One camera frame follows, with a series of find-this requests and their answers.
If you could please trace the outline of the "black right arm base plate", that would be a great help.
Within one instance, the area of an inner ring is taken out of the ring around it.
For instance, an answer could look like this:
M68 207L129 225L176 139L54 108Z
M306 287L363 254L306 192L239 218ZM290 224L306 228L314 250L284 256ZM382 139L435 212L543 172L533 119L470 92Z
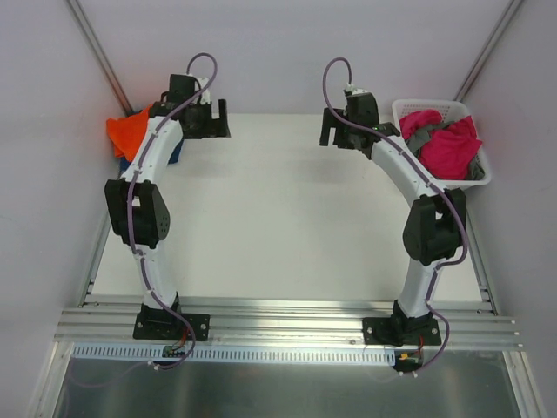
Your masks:
M431 314L418 318L404 315L390 317L365 317L362 334L366 345L393 347L420 346L439 347L441 337L438 321Z

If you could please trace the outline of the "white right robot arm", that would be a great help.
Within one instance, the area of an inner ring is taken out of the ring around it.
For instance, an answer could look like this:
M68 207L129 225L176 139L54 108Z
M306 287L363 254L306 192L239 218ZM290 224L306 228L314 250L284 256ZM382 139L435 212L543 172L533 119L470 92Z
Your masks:
M362 152L395 184L410 209L402 233L410 258L403 289L390 316L363 320L365 340L395 347L438 346L431 299L441 270L454 263L457 252L467 251L466 196L426 173L397 128L380 123L372 93L349 84L344 95L345 108L324 109L320 145Z

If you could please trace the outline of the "orange t shirt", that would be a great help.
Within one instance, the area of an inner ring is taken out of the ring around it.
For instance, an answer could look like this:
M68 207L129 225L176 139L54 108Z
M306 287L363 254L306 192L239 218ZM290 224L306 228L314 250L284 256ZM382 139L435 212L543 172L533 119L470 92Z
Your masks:
M128 162L132 162L136 157L147 131L151 107L152 105L149 105L141 112L127 118L106 120L106 133L112 143L116 158L124 158Z

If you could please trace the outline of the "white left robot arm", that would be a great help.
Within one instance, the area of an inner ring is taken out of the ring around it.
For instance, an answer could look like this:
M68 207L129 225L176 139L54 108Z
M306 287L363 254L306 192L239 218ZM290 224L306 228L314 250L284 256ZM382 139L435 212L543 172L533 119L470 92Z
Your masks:
M191 321L198 318L182 313L166 261L171 214L158 182L187 139L230 137L227 103L211 101L210 85L209 78L190 73L171 75L168 91L147 114L134 159L119 179L104 186L112 230L131 250L144 291L133 330L136 340L189 337Z

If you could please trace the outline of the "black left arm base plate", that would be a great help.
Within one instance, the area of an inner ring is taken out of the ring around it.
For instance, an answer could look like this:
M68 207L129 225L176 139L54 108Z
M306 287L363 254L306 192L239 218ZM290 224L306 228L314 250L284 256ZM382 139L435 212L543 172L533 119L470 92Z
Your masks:
M144 311L137 315L132 332L134 340L180 340L188 328L186 320L195 334L196 341L207 341L211 316L208 313L182 313L183 320L166 311Z

